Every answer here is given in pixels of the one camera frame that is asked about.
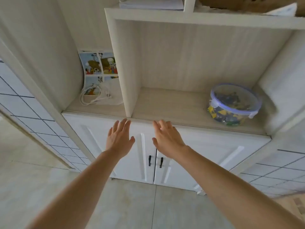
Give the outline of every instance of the cabinet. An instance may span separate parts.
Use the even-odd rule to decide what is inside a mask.
[[[64,117],[95,157],[105,150],[107,134],[114,122],[122,120],[122,118],[77,114],[64,114]],[[156,148],[151,139],[153,133],[151,124],[132,123],[130,135],[135,137],[136,142],[130,152],[118,162],[110,177],[153,183],[156,159]]]
[[[95,157],[105,150],[109,128],[116,120],[121,120],[77,113],[63,115]],[[228,170],[270,141],[270,137],[263,135],[181,125],[175,127],[187,145]],[[152,122],[133,120],[130,135],[135,137],[136,142],[128,155],[116,165],[110,177],[192,191],[201,190],[184,168],[156,150],[152,143]]]
[[[186,145],[227,170],[270,141],[270,137],[175,125]],[[157,151],[154,184],[201,191],[201,187],[173,159]]]

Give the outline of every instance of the left hand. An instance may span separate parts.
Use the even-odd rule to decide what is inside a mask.
[[[131,121],[128,121],[126,118],[121,122],[116,121],[108,132],[106,150],[111,150],[113,153],[117,153],[120,158],[128,154],[135,142],[133,136],[129,139],[130,124]]]

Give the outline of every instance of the white cable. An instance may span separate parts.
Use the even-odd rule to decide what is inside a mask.
[[[98,96],[94,100],[91,100],[89,103],[86,103],[84,101],[84,95],[85,95],[86,91],[91,89],[91,88],[98,88]],[[81,95],[80,95],[80,102],[81,102],[81,104],[82,105],[89,105],[89,104],[97,103],[98,100],[111,98],[112,96],[110,96],[109,88],[107,88],[105,86],[104,86],[104,88],[107,89],[107,92],[106,92],[106,97],[102,97],[102,98],[100,97],[100,95],[102,93],[102,88],[101,88],[101,86],[99,84],[92,84],[88,88],[83,88],[82,91],[81,91]]]

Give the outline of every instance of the stack of papers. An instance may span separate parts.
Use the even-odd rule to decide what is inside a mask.
[[[120,1],[119,5],[124,9],[184,9],[183,0],[125,0]]]

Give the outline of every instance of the hand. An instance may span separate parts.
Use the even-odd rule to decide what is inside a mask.
[[[174,158],[175,153],[185,147],[179,132],[172,126],[170,121],[154,121],[156,138],[152,139],[153,144],[161,153],[169,158]]]
[[[106,150],[111,150],[119,154],[120,158],[128,154],[135,142],[133,136],[129,139],[130,124],[131,121],[127,121],[126,118],[120,123],[119,121],[116,121],[108,132]]]

